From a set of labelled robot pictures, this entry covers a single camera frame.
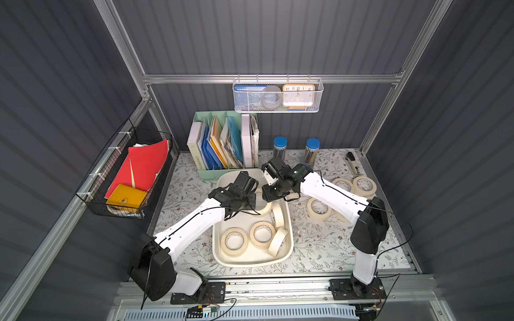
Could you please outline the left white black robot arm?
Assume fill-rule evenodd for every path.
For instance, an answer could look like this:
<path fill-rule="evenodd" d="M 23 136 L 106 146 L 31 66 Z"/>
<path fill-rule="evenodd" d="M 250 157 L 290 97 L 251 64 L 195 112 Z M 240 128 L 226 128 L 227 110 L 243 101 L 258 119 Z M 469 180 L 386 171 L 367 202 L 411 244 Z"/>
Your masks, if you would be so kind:
<path fill-rule="evenodd" d="M 196 302 L 205 300 L 207 279 L 194 268 L 176 270 L 175 262 L 210 227 L 242 211 L 255 214 L 257 187 L 258 181 L 241 171 L 234 182 L 211 191 L 199 207 L 174 226 L 154 236 L 142 234 L 135 244 L 128 274 L 143 290 L 143 301 L 157 301 L 170 292 Z"/>

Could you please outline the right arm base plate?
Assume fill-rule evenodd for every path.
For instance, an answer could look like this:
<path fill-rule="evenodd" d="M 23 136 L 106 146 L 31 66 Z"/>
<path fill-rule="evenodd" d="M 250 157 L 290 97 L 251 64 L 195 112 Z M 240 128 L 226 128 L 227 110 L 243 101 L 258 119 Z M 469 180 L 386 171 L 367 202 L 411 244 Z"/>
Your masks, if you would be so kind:
<path fill-rule="evenodd" d="M 334 300 L 385 300 L 387 294 L 381 279 L 364 284 L 357 279 L 330 279 L 328 290 Z"/>

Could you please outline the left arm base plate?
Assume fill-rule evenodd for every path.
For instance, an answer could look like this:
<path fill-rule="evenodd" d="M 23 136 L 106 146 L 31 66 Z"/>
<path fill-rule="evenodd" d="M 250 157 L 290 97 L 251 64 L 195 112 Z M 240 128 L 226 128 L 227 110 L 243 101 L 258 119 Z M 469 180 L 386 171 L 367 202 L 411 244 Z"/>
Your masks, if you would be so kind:
<path fill-rule="evenodd" d="M 198 291 L 188 296 L 186 294 L 171 294 L 170 304 L 172 305 L 187 305 L 187 304 L 221 304 L 225 301 L 226 297 L 226 283 L 225 282 L 207 282 L 202 284 Z"/>

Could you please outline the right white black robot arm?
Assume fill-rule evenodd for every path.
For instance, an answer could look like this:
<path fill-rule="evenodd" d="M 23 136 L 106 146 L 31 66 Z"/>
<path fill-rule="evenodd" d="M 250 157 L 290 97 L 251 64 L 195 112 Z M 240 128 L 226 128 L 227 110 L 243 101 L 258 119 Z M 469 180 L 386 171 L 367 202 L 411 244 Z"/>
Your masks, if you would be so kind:
<path fill-rule="evenodd" d="M 384 202 L 369 200 L 328 182 L 312 168 L 287 165 L 275 156 L 261 167 L 267 184 L 262 187 L 263 199 L 272 202 L 291 194 L 303 194 L 324 203 L 344 216 L 352 225 L 351 243 L 356 248 L 356 264 L 352 280 L 362 286 L 376 278 L 377 253 L 389 230 Z"/>

